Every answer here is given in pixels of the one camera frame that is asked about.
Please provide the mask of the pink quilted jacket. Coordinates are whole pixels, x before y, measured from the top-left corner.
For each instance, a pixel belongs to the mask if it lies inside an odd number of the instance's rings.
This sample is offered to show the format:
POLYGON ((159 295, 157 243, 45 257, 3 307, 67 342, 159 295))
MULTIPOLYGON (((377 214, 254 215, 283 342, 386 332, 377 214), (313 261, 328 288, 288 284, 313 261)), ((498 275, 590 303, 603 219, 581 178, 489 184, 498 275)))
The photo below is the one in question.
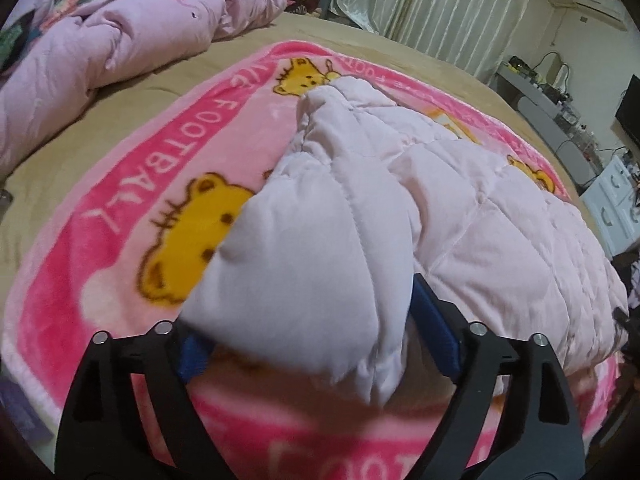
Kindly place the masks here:
POLYGON ((437 402, 449 387, 408 323, 416 274, 500 336, 546 335, 567 374, 626 339, 625 287, 577 207, 354 77, 299 99, 291 144, 179 318, 367 404, 408 375, 437 402))

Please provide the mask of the pink cartoon fleece blanket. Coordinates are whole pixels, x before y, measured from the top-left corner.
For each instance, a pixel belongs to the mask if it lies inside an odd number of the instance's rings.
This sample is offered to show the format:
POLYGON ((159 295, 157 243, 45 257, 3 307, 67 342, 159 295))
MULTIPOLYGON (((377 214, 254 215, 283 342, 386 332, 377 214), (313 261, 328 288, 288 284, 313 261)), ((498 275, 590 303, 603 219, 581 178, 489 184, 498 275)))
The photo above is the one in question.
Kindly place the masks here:
MULTIPOLYGON (((1 357, 49 426, 58 426, 94 332, 137 335, 177 314, 138 284, 151 264, 175 255, 162 215, 179 205, 193 216, 202 185, 206 204, 262 187, 293 135, 297 101, 273 89, 297 60, 320 75, 373 81, 506 156, 555 196, 573 197, 532 130, 460 70, 425 61, 399 67, 380 52, 353 58, 299 40, 236 62, 213 46, 191 61, 205 75, 198 86, 179 88, 183 66, 163 73, 157 88, 134 82, 99 100, 13 176, 1 226, 1 357)), ((190 396, 243 479, 398 479, 444 412, 409 385, 396 408, 375 411, 224 352, 190 396)))

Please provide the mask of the white drawer cabinet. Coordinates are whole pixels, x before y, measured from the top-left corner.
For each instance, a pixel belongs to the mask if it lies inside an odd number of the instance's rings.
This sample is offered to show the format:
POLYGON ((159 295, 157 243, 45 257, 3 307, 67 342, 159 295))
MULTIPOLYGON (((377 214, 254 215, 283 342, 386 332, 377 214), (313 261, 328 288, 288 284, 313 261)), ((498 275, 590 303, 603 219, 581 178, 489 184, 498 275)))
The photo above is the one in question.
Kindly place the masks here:
POLYGON ((608 258, 629 252, 639 244, 638 192, 638 181, 614 155, 580 196, 596 222, 608 258))

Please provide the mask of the metal bed clip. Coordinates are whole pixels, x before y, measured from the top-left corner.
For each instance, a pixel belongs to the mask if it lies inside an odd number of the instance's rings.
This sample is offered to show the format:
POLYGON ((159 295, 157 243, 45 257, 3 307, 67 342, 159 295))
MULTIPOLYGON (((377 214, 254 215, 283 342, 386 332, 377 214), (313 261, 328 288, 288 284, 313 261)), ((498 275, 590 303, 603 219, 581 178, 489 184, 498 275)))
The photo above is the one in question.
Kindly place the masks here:
POLYGON ((2 190, 0 193, 0 206, 3 210, 6 210, 12 203, 12 195, 7 190, 2 190))

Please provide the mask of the grey desk with clutter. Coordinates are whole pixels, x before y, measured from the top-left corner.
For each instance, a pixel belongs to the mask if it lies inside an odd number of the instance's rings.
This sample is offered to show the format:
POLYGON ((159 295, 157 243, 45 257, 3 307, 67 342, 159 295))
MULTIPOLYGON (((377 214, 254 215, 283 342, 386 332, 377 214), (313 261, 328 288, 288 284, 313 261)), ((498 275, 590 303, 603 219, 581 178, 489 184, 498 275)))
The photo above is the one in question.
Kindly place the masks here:
POLYGON ((560 125, 560 109, 536 84, 505 62, 498 65, 491 88, 536 131, 570 175, 582 195, 598 176, 570 134, 560 125))

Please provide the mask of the black television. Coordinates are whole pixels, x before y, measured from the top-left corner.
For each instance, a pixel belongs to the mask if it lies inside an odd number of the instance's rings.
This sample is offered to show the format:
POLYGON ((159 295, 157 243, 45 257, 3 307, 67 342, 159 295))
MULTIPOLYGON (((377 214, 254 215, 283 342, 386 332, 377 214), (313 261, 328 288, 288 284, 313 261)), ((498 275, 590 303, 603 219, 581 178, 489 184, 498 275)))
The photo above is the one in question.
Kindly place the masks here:
POLYGON ((616 110, 615 118, 624 133, 638 145, 640 143, 640 78, 638 76, 631 76, 616 110))

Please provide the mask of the tan bed sheet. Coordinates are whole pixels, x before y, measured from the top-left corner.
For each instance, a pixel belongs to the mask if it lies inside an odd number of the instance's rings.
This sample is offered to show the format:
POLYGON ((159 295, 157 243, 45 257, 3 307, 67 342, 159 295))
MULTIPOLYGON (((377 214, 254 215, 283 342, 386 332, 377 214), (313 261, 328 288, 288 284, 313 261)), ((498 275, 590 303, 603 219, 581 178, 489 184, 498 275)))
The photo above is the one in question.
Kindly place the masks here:
MULTIPOLYGON (((433 60, 424 54, 403 47, 400 44, 395 44, 393 41, 371 35, 362 30, 322 22, 314 18, 296 18, 296 16, 278 18, 277 21, 268 28, 254 30, 254 32, 249 32, 248 34, 222 42, 221 44, 210 44, 207 50, 196 55, 189 56, 188 58, 180 58, 180 60, 166 64, 156 70, 152 70, 152 72, 99 88, 96 90, 96 94, 86 109, 73 122, 61 129, 46 144, 41 145, 39 150, 53 143, 73 124, 76 124, 76 122, 84 118, 99 100, 114 96, 114 94, 126 89, 134 82, 136 84, 138 82, 146 82, 152 88, 157 88, 162 83, 163 73, 169 72, 176 66, 183 66, 186 71, 178 79, 179 88, 194 88, 198 86, 205 80, 205 75, 194 70, 191 66, 191 61, 197 56, 206 53, 213 46, 219 46, 223 56, 230 61, 236 62, 241 61, 243 58, 248 58, 265 46, 288 40, 311 42, 312 44, 318 44, 318 46, 352 56, 353 58, 364 59, 367 58, 371 52, 380 52, 387 55, 390 58, 390 62, 399 67, 416 67, 420 61, 425 61, 428 65, 435 67, 455 68, 454 66, 433 60)), ((357 76, 341 75, 329 77, 320 75, 315 73, 309 63, 303 60, 297 60, 291 64, 288 70, 279 77, 273 91, 277 96, 294 96, 298 104, 299 99, 307 91, 330 84, 341 77, 363 79, 371 86, 384 92, 386 96, 389 96, 401 106, 410 108, 410 110, 416 110, 425 115, 414 105, 402 102, 401 99, 396 98, 396 96, 393 96, 373 81, 357 76)), ((176 306, 177 314, 179 314, 184 302, 188 299, 198 282, 201 281, 206 266, 210 263, 210 260, 213 259, 216 250, 229 234, 235 220, 239 218, 243 205, 264 187, 273 169, 276 168, 277 163, 280 162, 280 159, 291 144, 296 130, 297 105, 292 138, 288 141, 288 144, 286 144, 281 156, 279 156, 273 167, 269 170, 265 177, 265 182, 259 190, 244 190, 239 197, 218 198, 218 200, 214 200, 213 203, 206 204, 204 200, 209 193, 209 186, 202 185, 198 188, 198 192, 196 192, 196 195, 202 203, 194 212, 193 216, 188 216, 179 205, 170 205, 163 213, 160 223, 167 231, 169 245, 175 248, 175 255, 163 256, 158 259, 156 263, 151 264, 148 272, 138 279, 139 286, 149 289, 153 298, 164 300, 168 302, 168 304, 176 306)), ((510 159, 506 158, 506 160, 510 162, 512 166, 518 168, 510 159)), ((553 194, 552 191, 542 186, 536 179, 531 176, 529 177, 543 190, 553 194)), ((578 396, 579 400, 590 403, 604 402, 610 394, 616 375, 613 356, 611 354, 601 363, 588 367, 582 372, 567 375, 568 378, 570 378, 570 388, 576 396, 578 396)), ((416 387, 418 391, 425 396, 426 383, 424 380, 416 376, 408 375, 401 379, 400 385, 388 402, 398 404, 402 388, 408 385, 416 387)))

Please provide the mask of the pink flamingo comforter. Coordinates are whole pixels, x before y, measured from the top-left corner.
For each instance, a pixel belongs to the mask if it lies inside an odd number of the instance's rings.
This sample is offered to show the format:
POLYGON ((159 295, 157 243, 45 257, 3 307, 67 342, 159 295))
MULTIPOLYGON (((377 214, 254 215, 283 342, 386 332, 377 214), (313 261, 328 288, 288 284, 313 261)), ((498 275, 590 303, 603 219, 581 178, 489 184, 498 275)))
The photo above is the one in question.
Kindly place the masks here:
POLYGON ((96 90, 264 27, 288 0, 96 0, 47 30, 1 85, 1 174, 73 122, 96 90))

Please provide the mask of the striped satin curtain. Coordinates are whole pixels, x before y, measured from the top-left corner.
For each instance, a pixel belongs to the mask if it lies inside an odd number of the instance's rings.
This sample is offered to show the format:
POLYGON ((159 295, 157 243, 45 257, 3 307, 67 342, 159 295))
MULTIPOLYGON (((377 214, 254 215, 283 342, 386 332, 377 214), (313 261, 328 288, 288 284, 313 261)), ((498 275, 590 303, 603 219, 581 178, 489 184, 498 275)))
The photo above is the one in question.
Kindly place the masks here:
POLYGON ((529 0, 333 0, 361 29, 464 70, 495 71, 529 0))

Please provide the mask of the white air conditioner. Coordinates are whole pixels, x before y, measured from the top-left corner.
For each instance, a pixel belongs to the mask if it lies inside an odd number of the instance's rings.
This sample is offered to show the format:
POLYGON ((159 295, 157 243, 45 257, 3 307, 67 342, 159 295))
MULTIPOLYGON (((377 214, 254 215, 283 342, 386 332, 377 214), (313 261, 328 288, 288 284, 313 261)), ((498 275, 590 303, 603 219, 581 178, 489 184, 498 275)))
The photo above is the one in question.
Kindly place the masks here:
POLYGON ((603 23, 620 30, 627 29, 626 9, 620 0, 572 0, 574 6, 591 13, 603 23))

